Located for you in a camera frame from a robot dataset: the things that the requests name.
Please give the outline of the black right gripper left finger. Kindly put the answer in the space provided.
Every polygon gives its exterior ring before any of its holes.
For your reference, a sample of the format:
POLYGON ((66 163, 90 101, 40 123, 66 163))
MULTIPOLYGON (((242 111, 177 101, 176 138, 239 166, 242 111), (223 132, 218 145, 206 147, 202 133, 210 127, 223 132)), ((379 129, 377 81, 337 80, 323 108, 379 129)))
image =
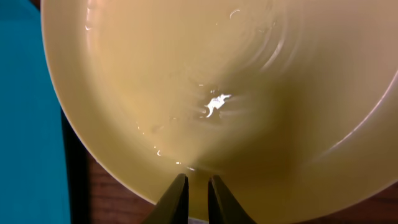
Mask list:
POLYGON ((142 224, 187 224, 188 205, 188 178, 179 174, 142 224))

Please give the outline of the teal plastic tray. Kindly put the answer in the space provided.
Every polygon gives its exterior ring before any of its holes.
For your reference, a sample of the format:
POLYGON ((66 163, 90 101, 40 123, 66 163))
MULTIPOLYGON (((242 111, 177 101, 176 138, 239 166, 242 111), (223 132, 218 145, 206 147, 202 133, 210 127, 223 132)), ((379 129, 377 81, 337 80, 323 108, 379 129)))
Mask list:
POLYGON ((1 2, 1 222, 70 223, 61 111, 40 14, 1 2))

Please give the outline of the yellow plate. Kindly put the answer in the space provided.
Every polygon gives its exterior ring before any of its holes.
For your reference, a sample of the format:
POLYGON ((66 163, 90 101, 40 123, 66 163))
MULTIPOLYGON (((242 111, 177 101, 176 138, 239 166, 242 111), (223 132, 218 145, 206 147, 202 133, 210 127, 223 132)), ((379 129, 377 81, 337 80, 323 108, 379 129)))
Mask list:
POLYGON ((258 223, 397 181, 396 1, 43 1, 53 87, 88 152, 156 203, 218 175, 258 223))

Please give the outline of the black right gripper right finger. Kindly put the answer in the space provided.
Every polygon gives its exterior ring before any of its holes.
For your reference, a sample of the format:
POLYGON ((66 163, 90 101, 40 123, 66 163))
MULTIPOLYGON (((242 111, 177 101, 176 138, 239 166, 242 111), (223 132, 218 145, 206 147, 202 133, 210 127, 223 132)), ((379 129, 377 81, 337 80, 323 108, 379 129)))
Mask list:
POLYGON ((208 182, 208 218, 209 224, 256 224, 218 175, 208 182))

